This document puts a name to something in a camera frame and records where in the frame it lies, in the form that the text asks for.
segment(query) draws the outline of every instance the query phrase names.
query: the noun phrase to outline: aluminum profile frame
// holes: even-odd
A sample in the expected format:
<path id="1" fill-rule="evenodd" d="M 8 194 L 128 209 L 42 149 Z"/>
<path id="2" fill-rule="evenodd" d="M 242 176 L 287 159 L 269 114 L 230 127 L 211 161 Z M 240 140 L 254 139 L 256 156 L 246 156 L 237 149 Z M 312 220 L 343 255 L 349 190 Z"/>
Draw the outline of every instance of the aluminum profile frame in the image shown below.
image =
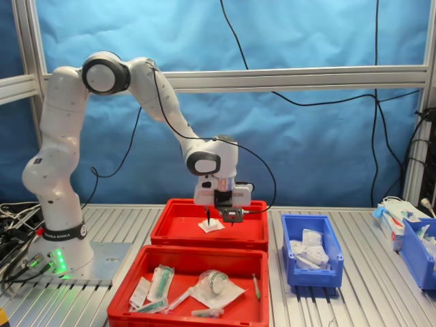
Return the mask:
<path id="1" fill-rule="evenodd" d="M 385 65 L 353 67 L 312 67 L 289 69 L 253 69 L 212 72 L 166 72 L 164 73 L 177 93 L 231 93 L 266 91 L 301 91 L 328 89 L 395 89 L 420 88 L 419 111 L 436 104 L 436 92 L 433 80 L 435 60 L 435 2 L 431 1 L 429 32 L 426 43 L 424 65 Z M 19 97 L 31 97 L 33 120 L 38 142 L 41 142 L 39 121 L 42 112 L 42 99 L 46 82 L 50 78 L 46 69 L 44 51 L 35 0 L 12 0 L 16 20 L 17 34 L 23 59 L 25 74 L 31 75 L 26 87 L 15 86 L 0 80 L 0 95 L 4 101 L 13 101 Z M 17 95 L 17 91 L 27 90 Z M 423 123 L 417 138 L 428 140 L 430 125 Z M 416 142 L 412 155 L 424 160 L 426 143 Z M 418 203 L 423 167 L 411 162 L 407 172 L 404 196 L 413 204 Z"/>

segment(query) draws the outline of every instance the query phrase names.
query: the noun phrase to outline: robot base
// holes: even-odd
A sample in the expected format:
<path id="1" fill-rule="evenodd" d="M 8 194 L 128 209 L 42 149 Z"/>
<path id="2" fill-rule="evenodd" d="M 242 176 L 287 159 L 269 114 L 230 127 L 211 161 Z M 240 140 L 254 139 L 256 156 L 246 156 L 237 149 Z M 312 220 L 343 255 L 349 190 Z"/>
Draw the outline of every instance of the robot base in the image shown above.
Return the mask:
<path id="1" fill-rule="evenodd" d="M 112 285 L 130 252 L 131 243 L 90 242 L 89 245 L 93 251 L 93 257 L 82 268 L 73 271 L 67 270 L 62 274 L 54 274 L 49 270 L 32 281 L 64 283 L 68 279 L 77 285 Z M 43 264 L 38 264 L 38 268 L 42 268 L 42 266 Z M 23 278 L 30 277 L 37 270 L 37 268 L 31 270 L 30 273 L 23 275 Z"/>

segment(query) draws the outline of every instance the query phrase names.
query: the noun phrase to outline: plastic bag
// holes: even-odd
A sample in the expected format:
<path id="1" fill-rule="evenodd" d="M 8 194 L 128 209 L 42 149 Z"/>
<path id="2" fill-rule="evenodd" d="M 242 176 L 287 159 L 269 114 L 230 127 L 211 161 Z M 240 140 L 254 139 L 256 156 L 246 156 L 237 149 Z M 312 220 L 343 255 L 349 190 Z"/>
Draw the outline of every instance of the plastic bag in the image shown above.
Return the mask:
<path id="1" fill-rule="evenodd" d="M 299 269 L 321 269 L 316 264 L 313 264 L 312 262 L 300 257 L 299 255 L 296 255 L 295 259 L 297 268 Z"/>
<path id="2" fill-rule="evenodd" d="M 317 266 L 326 265 L 328 262 L 328 255 L 322 246 L 304 247 L 300 256 Z"/>
<path id="3" fill-rule="evenodd" d="M 168 300 L 165 297 L 157 302 L 147 303 L 146 305 L 143 305 L 138 310 L 136 310 L 136 312 L 156 313 L 161 310 L 164 310 L 167 306 L 168 306 Z"/>
<path id="4" fill-rule="evenodd" d="M 226 274 L 218 270 L 208 270 L 200 275 L 191 296 L 213 309 L 228 305 L 244 292 Z"/>
<path id="5" fill-rule="evenodd" d="M 205 318 L 218 318 L 220 315 L 224 314 L 224 309 L 206 309 L 206 310 L 195 310 L 191 312 L 193 317 L 205 317 Z"/>
<path id="6" fill-rule="evenodd" d="M 302 230 L 302 244 L 306 247 L 317 247 L 322 245 L 322 233 L 315 230 Z"/>
<path id="7" fill-rule="evenodd" d="M 429 241 L 431 244 L 436 245 L 436 238 L 434 236 L 424 235 L 424 240 Z"/>
<path id="8" fill-rule="evenodd" d="M 162 266 L 155 269 L 153 278 L 151 279 L 151 287 L 147 300 L 157 302 L 168 296 L 172 278 L 174 276 L 174 268 Z"/>
<path id="9" fill-rule="evenodd" d="M 431 255 L 433 257 L 434 261 L 436 262 L 436 245 L 431 244 L 426 239 L 422 239 L 422 244 L 424 245 L 424 247 L 427 250 L 427 252 L 429 253 L 429 255 Z"/>
<path id="10" fill-rule="evenodd" d="M 289 243 L 291 245 L 292 253 L 295 255 L 300 255 L 302 250 L 305 248 L 300 240 L 290 240 Z"/>
<path id="11" fill-rule="evenodd" d="M 168 306 L 167 311 L 174 310 L 179 304 L 181 304 L 184 300 L 188 298 L 188 296 L 193 294 L 193 287 L 188 288 L 188 290 L 180 295 L 176 300 L 172 301 L 171 304 Z"/>
<path id="12" fill-rule="evenodd" d="M 427 228 L 429 228 L 430 225 L 425 225 L 421 227 L 419 230 L 416 231 L 416 236 L 422 241 L 424 238 L 425 232 L 427 231 Z"/>

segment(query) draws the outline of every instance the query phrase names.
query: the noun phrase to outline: blue fabric curtain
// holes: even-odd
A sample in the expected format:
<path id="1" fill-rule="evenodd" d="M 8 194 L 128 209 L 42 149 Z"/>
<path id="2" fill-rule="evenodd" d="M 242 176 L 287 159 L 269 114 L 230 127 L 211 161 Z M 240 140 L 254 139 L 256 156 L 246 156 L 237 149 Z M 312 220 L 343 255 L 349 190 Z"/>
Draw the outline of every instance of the blue fabric curtain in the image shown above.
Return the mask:
<path id="1" fill-rule="evenodd" d="M 379 64 L 422 64 L 430 1 L 380 2 Z M 374 64 L 375 0 L 224 0 L 224 4 L 251 69 Z M 51 0 L 38 1 L 37 9 L 49 71 L 60 65 L 78 67 L 99 50 L 113 51 L 126 61 L 150 57 L 164 71 L 244 69 L 218 0 L 132 0 L 128 5 L 121 0 Z M 379 90 L 379 98 L 410 91 Z M 373 90 L 282 94 L 310 103 L 364 93 Z M 270 165 L 277 180 L 277 204 L 369 206 L 375 173 L 371 98 L 308 108 L 272 93 L 179 94 L 178 98 L 196 133 L 230 134 Z M 415 93 L 382 103 L 390 145 L 399 158 L 413 130 L 417 100 Z M 91 96 L 80 163 L 72 176 L 82 200 L 95 182 L 90 166 L 100 174 L 118 167 L 138 109 L 128 95 Z M 375 200 L 379 201 L 399 175 L 386 148 L 380 116 L 375 149 L 379 161 Z M 31 157 L 19 147 L 8 155 L 23 164 Z M 20 174 L 11 178 L 16 181 L 11 200 L 28 198 Z M 240 150 L 238 179 L 255 183 L 254 198 L 267 202 L 272 198 L 268 171 L 244 150 Z M 143 112 L 125 165 L 114 177 L 99 182 L 93 202 L 164 203 L 169 198 L 192 197 L 195 183 L 170 130 Z"/>

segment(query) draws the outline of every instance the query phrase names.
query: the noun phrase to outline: metal plate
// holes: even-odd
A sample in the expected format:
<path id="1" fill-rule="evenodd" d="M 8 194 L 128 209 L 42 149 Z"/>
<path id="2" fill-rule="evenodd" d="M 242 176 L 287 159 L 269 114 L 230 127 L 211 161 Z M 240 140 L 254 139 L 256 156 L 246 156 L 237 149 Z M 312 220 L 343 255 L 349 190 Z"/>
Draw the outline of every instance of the metal plate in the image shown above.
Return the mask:
<path id="1" fill-rule="evenodd" d="M 119 268 L 131 248 L 131 243 L 90 242 L 94 251 L 91 262 L 85 267 L 69 272 L 64 279 L 74 280 L 75 284 L 112 285 Z"/>
<path id="2" fill-rule="evenodd" d="M 113 286 L 47 281 L 14 284 L 0 296 L 11 326 L 108 326 L 106 308 L 163 206 L 90 205 L 84 218 L 93 242 L 131 243 Z M 342 287 L 325 289 L 286 283 L 281 213 L 327 215 L 344 253 Z M 422 292 L 403 259 L 364 208 L 286 208 L 268 212 L 270 326 L 434 326 L 436 292 Z"/>

